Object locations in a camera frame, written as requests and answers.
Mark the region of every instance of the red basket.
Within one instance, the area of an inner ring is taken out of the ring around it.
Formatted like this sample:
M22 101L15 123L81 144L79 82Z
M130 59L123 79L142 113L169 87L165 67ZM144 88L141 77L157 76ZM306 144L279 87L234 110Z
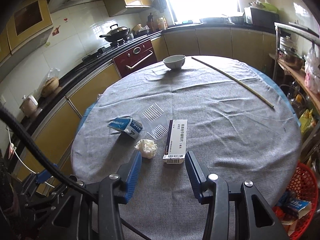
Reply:
M310 201L312 203L311 211L298 220L295 232L290 236L291 240L298 240L308 228L316 210L318 202L316 177L308 166L299 162L287 189L295 191L298 199Z

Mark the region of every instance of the white bowl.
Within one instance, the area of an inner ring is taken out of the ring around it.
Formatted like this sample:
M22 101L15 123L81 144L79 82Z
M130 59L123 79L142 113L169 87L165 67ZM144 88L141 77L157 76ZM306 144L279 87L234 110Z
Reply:
M163 60L163 63L171 69L179 69L183 66L184 62L186 61L186 56L184 55L173 55L170 57L166 57Z

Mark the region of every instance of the oven door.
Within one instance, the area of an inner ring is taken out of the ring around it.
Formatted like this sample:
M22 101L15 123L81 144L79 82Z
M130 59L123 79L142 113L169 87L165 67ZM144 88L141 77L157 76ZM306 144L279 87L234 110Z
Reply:
M157 63L151 41L145 41L115 57L113 61L121 75L125 77L141 68Z

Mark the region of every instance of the gray tablecloth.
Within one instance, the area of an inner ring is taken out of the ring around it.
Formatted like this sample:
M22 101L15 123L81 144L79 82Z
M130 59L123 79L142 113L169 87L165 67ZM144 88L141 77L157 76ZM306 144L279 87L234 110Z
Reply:
M72 146L72 167L86 183L101 181L126 163L140 138L110 135L108 123L156 102L170 119L188 119L187 150L228 182L250 179L273 205L286 188L301 148L300 128L282 98L245 63L197 56L242 80L275 105L272 110L221 73L186 58L181 70L162 62L110 86L94 106ZM166 137L158 153L143 159L133 198L120 205L121 217L151 239L202 239L207 205L194 198L184 164L163 164ZM231 215L229 238L234 238ZM126 239L141 239L124 228Z

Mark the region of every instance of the blue gripper pad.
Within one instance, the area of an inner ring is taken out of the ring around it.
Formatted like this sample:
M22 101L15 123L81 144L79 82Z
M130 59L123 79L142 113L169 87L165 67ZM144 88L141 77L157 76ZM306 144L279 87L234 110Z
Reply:
M192 158L189 152L187 152L185 156L185 163L186 163L186 169L190 179L193 194L195 195L195 198L199 201L199 203L201 203L201 200L203 198L203 194L201 191L201 181L199 179L199 176L197 174L196 168L194 166L194 163L192 161Z
M126 193L124 195L124 198L127 203L132 198L134 189L137 185L140 169L141 169L141 162L142 162L141 152L138 152L126 182Z
M51 174L47 171L47 170L43 170L40 173L37 174L37 178L36 178L36 183L44 183L45 181L47 181L48 179L51 178Z

